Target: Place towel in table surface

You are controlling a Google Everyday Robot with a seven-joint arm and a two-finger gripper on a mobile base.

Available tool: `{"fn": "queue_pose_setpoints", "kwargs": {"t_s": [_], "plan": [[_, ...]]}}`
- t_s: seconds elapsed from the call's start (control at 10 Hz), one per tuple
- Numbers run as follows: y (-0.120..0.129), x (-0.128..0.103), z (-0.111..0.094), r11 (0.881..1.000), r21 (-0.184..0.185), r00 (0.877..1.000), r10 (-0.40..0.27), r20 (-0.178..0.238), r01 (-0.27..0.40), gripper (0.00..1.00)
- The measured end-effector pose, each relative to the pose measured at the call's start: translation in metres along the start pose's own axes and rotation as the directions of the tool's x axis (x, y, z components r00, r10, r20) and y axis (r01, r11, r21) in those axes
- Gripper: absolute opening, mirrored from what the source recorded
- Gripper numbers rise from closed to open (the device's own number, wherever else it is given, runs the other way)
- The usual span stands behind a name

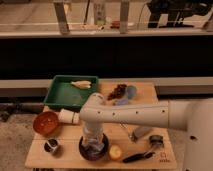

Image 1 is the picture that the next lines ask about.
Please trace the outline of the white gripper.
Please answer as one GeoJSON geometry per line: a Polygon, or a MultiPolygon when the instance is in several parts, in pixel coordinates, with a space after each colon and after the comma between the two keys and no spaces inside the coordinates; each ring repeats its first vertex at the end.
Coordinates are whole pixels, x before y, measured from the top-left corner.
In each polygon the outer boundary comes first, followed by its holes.
{"type": "Polygon", "coordinates": [[[83,124],[83,140],[89,143],[95,140],[100,143],[102,141],[102,125],[100,123],[85,122],[83,124]]]}

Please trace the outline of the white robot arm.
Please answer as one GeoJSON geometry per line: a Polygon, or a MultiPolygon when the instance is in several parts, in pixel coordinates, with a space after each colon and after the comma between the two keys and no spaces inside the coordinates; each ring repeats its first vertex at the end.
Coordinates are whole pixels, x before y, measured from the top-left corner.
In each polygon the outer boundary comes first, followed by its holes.
{"type": "Polygon", "coordinates": [[[187,132],[182,171],[213,171],[213,98],[108,106],[93,93],[80,118],[95,135],[103,123],[124,123],[187,132]]]}

